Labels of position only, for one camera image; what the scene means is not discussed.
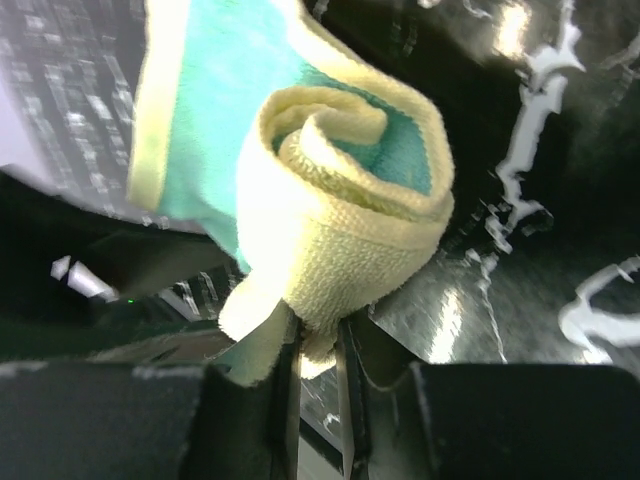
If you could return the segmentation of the yellow and green towel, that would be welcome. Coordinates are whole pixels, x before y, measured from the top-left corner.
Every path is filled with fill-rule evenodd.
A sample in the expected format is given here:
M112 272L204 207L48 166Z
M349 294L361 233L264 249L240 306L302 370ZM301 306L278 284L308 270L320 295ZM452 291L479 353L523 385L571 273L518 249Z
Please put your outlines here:
M198 223L243 272L219 316L257 338L232 369L271 372L289 307L301 374L335 363L339 322L402 286L454 210L442 117L301 1L149 1L128 197Z

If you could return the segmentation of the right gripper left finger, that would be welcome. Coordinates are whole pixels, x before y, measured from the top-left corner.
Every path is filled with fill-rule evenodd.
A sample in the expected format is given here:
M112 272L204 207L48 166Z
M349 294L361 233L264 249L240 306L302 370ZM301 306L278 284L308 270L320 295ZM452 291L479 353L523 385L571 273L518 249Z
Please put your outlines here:
M205 324L1 326L5 479L293 479L298 322L279 305L224 348Z

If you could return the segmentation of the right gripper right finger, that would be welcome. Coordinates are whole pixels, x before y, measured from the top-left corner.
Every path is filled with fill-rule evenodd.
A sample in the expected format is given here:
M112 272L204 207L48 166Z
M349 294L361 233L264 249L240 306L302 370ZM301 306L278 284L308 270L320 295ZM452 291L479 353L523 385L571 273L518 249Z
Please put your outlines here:
M432 365L355 315L337 375L348 479L639 475L639 383L617 367Z

